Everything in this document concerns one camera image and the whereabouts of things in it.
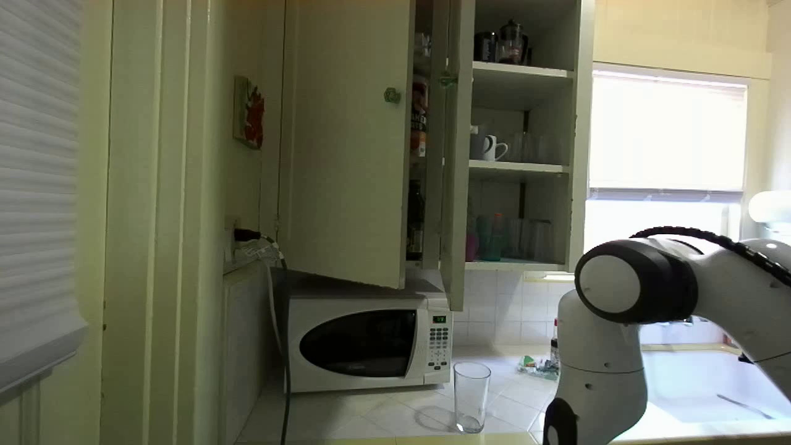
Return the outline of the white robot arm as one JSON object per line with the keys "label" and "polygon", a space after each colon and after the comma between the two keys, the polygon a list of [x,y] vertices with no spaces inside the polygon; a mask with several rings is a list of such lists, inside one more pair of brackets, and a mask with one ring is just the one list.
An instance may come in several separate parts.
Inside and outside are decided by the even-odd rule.
{"label": "white robot arm", "polygon": [[644,227],[582,252],[559,299],[540,445],[609,445],[648,410],[641,331],[703,320],[791,396],[791,244]]}

